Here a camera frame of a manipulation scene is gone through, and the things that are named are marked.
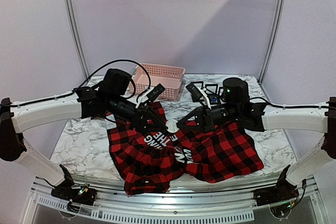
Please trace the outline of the red black plaid shirt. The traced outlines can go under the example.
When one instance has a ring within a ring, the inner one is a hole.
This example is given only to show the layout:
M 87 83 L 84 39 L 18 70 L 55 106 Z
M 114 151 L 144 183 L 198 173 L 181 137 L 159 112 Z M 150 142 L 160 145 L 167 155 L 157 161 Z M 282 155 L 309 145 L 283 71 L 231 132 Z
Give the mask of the red black plaid shirt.
M 262 170 L 254 140 L 237 120 L 208 133 L 179 130 L 146 135 L 130 124 L 107 130 L 109 153 L 127 195 L 165 193 L 170 182 L 189 174 L 207 183 Z

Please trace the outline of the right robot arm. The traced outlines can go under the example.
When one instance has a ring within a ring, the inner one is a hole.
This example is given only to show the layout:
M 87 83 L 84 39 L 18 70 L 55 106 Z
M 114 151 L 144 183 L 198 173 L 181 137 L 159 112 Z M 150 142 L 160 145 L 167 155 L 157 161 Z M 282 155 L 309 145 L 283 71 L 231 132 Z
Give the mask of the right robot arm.
M 276 201 L 284 200 L 292 188 L 312 175 L 325 164 L 335 160 L 335 98 L 312 105 L 275 105 L 263 98 L 256 103 L 249 96 L 248 84 L 240 78 L 223 81 L 222 104 L 211 105 L 205 89 L 187 85 L 194 101 L 204 100 L 205 105 L 192 110 L 175 122 L 167 122 L 168 130 L 188 129 L 210 132 L 222 123 L 238 120 L 243 128 L 264 132 L 267 130 L 302 130 L 319 132 L 321 140 L 293 165 L 285 168 L 271 190 Z

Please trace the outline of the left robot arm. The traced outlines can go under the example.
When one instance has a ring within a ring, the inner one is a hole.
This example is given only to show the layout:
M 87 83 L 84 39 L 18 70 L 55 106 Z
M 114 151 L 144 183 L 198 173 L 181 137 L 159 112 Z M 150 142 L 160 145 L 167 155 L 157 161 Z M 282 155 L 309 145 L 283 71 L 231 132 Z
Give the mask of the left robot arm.
M 33 147 L 25 132 L 72 119 L 104 117 L 107 113 L 129 122 L 138 132 L 165 130 L 165 123 L 148 104 L 164 91 L 162 85 L 149 85 L 139 94 L 137 102 L 132 102 L 125 96 L 132 82 L 127 72 L 109 69 L 96 85 L 81 84 L 53 97 L 24 102 L 4 98 L 1 101 L 1 160 L 21 165 L 57 188 L 67 200 L 75 199 L 78 188 L 68 169 Z

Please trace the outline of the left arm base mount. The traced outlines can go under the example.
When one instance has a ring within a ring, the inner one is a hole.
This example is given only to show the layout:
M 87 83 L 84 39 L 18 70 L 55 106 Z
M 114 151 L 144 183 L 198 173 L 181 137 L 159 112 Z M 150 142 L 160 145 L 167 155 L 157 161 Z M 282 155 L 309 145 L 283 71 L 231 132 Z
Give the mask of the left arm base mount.
M 75 183 L 72 180 L 65 180 L 60 185 L 55 186 L 51 195 L 53 197 L 67 200 L 67 211 L 78 213 L 81 205 L 93 206 L 97 190 L 90 188 L 89 184 L 79 185 L 78 188 L 73 188 Z

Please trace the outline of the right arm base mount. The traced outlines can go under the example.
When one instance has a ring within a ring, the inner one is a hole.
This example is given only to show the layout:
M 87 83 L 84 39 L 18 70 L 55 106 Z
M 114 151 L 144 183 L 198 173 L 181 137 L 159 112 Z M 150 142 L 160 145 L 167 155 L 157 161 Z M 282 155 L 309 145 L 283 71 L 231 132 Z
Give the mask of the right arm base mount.
M 297 186 L 292 185 L 286 179 L 278 180 L 274 186 L 256 189 L 253 199 L 257 206 L 275 204 L 270 208 L 275 217 L 284 216 L 296 207 L 303 199 L 307 187 L 307 181 L 302 181 L 302 195 L 299 195 Z

